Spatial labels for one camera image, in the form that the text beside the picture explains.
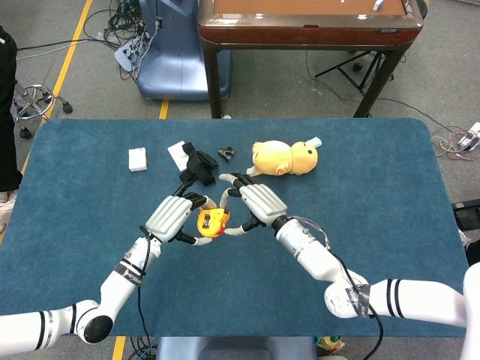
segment brown table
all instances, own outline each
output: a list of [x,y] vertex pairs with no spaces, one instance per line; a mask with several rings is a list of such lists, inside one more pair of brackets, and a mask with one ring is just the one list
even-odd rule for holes
[[200,0],[211,117],[220,118],[217,53],[224,49],[369,50],[385,60],[354,117],[366,117],[405,51],[422,30],[415,0]]

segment gray floor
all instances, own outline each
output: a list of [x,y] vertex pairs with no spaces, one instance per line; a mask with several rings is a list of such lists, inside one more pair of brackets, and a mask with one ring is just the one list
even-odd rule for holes
[[[94,1],[93,11],[107,8],[108,0]],[[77,26],[83,1],[2,0],[0,23],[19,47],[69,40]],[[102,32],[107,15],[88,23],[91,34]],[[436,0],[430,6],[425,27],[406,54],[406,62],[395,71],[383,97],[407,102],[444,125],[462,128],[479,121],[480,113],[480,6],[455,0]],[[21,52],[19,56],[45,49]],[[23,83],[55,85],[67,50],[43,57],[20,60],[17,79]],[[315,74],[346,59],[344,52],[309,52],[308,67]],[[339,74],[313,82],[305,70],[305,52],[238,51],[234,53],[233,88],[224,102],[225,113],[234,118],[344,117],[351,116],[360,96]],[[334,89],[339,100],[330,90]],[[119,78],[113,52],[99,43],[80,44],[75,52],[61,95],[73,105],[71,117],[93,119],[157,118],[161,103],[145,100],[131,80]],[[425,121],[432,132],[440,127],[400,104],[379,100],[372,109],[376,117],[412,116]],[[53,117],[62,117],[57,106]],[[171,102],[169,119],[209,117],[206,102]],[[38,121],[27,125],[35,130]],[[18,162],[26,159],[31,141],[17,138]],[[477,163],[439,159],[445,187],[452,202],[480,198],[480,169]],[[362,359],[374,339],[345,339],[343,354]],[[87,346],[75,337],[63,337],[52,349],[8,359],[110,359],[114,338]],[[375,359],[457,359],[459,339],[385,339]],[[130,354],[125,350],[124,359]]]

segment yellow plush toy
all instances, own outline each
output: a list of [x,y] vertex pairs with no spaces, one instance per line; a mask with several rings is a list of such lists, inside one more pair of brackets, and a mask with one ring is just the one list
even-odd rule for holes
[[292,146],[276,140],[255,142],[252,152],[253,166],[247,169],[251,176],[301,175],[311,171],[318,161],[317,149],[306,142],[296,142]]

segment black clip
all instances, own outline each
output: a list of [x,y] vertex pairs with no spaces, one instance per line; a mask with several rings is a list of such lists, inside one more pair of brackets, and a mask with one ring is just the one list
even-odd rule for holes
[[225,159],[225,161],[230,161],[233,159],[235,152],[233,151],[233,148],[229,146],[228,148],[221,148],[218,150],[218,154]]

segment blue table mat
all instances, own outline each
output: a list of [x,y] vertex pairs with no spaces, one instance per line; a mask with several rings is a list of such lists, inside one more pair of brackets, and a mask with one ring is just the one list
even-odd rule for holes
[[[461,291],[467,269],[428,129],[411,118],[275,120],[53,120],[36,134],[0,247],[0,314],[100,301],[104,279],[138,230],[179,185],[167,147],[191,141],[220,165],[252,165],[255,141],[290,145],[318,136],[319,162],[306,175],[259,181],[310,218],[332,250],[372,284],[385,278],[440,281]],[[148,170],[128,169],[128,149],[145,146]],[[217,150],[232,146],[229,163]],[[192,188],[218,201],[228,184]],[[248,219],[230,202],[231,227]],[[194,212],[185,230],[197,234]],[[374,320],[338,319],[315,281],[273,236],[258,228],[191,247],[174,242],[146,276],[142,309],[155,336],[377,336]],[[464,330],[382,319],[386,336],[463,336]],[[112,335],[141,335],[137,296]]]

